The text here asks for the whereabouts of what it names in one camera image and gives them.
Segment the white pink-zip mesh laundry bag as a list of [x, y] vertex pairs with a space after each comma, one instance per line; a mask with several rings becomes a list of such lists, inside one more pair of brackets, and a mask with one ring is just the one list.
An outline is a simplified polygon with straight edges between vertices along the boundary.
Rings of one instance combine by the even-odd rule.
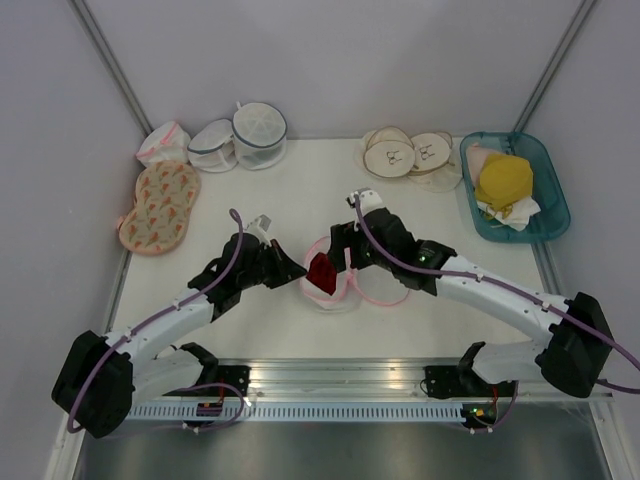
[[299, 285], [302, 294], [319, 311], [330, 313], [355, 310], [362, 301], [378, 307], [395, 307], [404, 302], [410, 293], [390, 272], [373, 267], [364, 270], [347, 268], [339, 273], [333, 294], [323, 292], [307, 278], [302, 278]]

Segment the yellow red bra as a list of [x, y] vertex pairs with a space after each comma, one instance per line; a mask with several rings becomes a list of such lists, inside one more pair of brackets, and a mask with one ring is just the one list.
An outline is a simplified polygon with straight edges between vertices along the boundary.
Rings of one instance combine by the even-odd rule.
[[534, 174], [528, 160], [507, 154], [490, 154], [478, 175], [475, 199], [486, 214], [503, 220], [512, 217], [522, 201], [532, 200]]

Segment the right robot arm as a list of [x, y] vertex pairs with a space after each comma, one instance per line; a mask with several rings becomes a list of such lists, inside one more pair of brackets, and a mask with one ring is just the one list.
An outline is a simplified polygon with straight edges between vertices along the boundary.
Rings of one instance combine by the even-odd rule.
[[330, 241], [328, 258], [338, 272], [380, 267], [410, 290], [466, 304], [526, 336], [520, 343], [473, 343], [457, 366], [463, 392], [543, 379], [572, 397], [591, 395], [613, 338], [594, 297], [580, 292], [567, 299], [493, 278], [453, 248], [415, 238], [386, 208], [367, 213], [363, 222], [332, 226]]

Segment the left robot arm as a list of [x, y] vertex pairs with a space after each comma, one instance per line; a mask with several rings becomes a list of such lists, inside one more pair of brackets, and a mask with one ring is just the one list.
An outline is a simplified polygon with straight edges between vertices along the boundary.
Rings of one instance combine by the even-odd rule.
[[137, 403], [182, 389], [209, 395], [218, 384], [213, 357], [191, 346], [167, 357], [161, 352], [226, 314], [239, 303], [243, 291], [255, 286], [276, 289], [305, 274], [277, 241], [236, 233], [221, 256], [164, 309], [123, 331], [80, 334], [51, 393], [68, 415], [68, 432], [86, 430], [99, 439], [112, 433]]

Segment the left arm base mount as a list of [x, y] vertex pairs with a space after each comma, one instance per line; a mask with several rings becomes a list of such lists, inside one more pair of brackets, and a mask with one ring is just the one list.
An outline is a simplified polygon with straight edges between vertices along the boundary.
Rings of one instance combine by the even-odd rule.
[[165, 394], [165, 397], [234, 397], [238, 395], [227, 388], [227, 385], [238, 390], [243, 396], [247, 395], [250, 383], [251, 368], [248, 365], [221, 365], [216, 376], [208, 381], [199, 380], [196, 390], [174, 390]]

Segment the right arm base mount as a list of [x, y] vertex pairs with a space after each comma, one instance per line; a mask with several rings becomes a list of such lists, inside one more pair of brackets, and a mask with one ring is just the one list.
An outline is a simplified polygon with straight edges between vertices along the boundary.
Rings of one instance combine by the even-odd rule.
[[460, 372], [453, 365], [429, 365], [424, 367], [422, 387], [429, 398], [507, 398], [515, 392], [515, 383], [503, 381], [489, 384], [472, 371]]

